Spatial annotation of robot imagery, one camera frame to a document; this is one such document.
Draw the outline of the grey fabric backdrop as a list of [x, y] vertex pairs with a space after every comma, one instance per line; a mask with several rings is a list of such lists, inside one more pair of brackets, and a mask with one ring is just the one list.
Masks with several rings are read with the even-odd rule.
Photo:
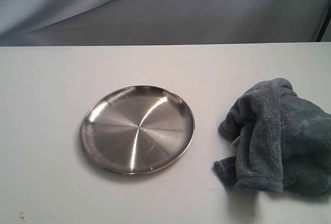
[[314, 41], [330, 0], [1, 0], [2, 46]]

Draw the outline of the blue-grey fluffy towel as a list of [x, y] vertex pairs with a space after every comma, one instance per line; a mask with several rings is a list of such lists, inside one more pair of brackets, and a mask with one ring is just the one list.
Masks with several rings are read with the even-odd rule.
[[236, 154], [215, 174], [234, 190], [330, 194], [330, 114], [302, 99], [284, 78], [243, 93], [218, 128]]

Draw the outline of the black pole at right edge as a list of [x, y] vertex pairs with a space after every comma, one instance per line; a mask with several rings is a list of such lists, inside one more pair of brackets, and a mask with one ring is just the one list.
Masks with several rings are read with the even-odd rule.
[[315, 42], [321, 42], [321, 40], [326, 32], [326, 29], [329, 25], [329, 22], [330, 22], [330, 7], [328, 8], [327, 14], [323, 20], [323, 23], [319, 29], [318, 34], [316, 36]]

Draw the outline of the round stainless steel plate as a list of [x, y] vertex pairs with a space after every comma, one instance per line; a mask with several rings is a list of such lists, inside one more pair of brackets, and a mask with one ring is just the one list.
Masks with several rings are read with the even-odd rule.
[[176, 162], [191, 144], [194, 130], [193, 112], [180, 96], [137, 85], [98, 100], [82, 121], [80, 142], [85, 155], [105, 170], [149, 174]]

